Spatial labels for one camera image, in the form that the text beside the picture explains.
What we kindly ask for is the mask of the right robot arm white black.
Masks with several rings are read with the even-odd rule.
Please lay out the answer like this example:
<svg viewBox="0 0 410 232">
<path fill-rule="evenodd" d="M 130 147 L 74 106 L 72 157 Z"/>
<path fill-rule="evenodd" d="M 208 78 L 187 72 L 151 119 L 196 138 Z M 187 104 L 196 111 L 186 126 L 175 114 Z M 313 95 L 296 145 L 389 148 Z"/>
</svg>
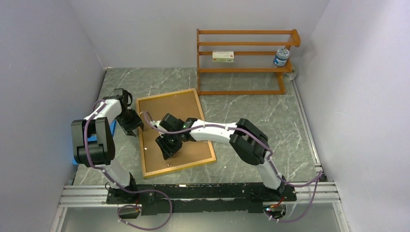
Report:
<svg viewBox="0 0 410 232">
<path fill-rule="evenodd" d="M 284 176 L 272 160 L 268 137 L 245 118 L 233 123 L 213 123 L 197 118 L 185 121 L 167 113 L 161 120 L 149 120 L 159 132 L 156 143 L 164 159 L 175 155 L 185 142 L 212 141 L 230 145 L 239 158 L 256 168 L 269 199 L 276 201 L 285 194 Z"/>
</svg>

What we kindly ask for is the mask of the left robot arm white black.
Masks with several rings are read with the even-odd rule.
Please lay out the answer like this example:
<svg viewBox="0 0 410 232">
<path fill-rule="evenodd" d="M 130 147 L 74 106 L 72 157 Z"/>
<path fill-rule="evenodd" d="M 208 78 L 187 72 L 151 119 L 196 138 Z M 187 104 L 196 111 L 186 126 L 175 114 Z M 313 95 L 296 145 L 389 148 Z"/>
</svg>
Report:
<svg viewBox="0 0 410 232">
<path fill-rule="evenodd" d="M 144 123 L 131 108 L 131 103 L 132 94 L 116 88 L 111 96 L 95 103 L 90 115 L 71 123 L 76 163 L 99 171 L 126 203 L 137 199 L 138 189 L 132 174 L 115 159 L 116 147 L 110 126 L 116 121 L 128 136 L 136 136 L 137 128 L 144 129 Z"/>
</svg>

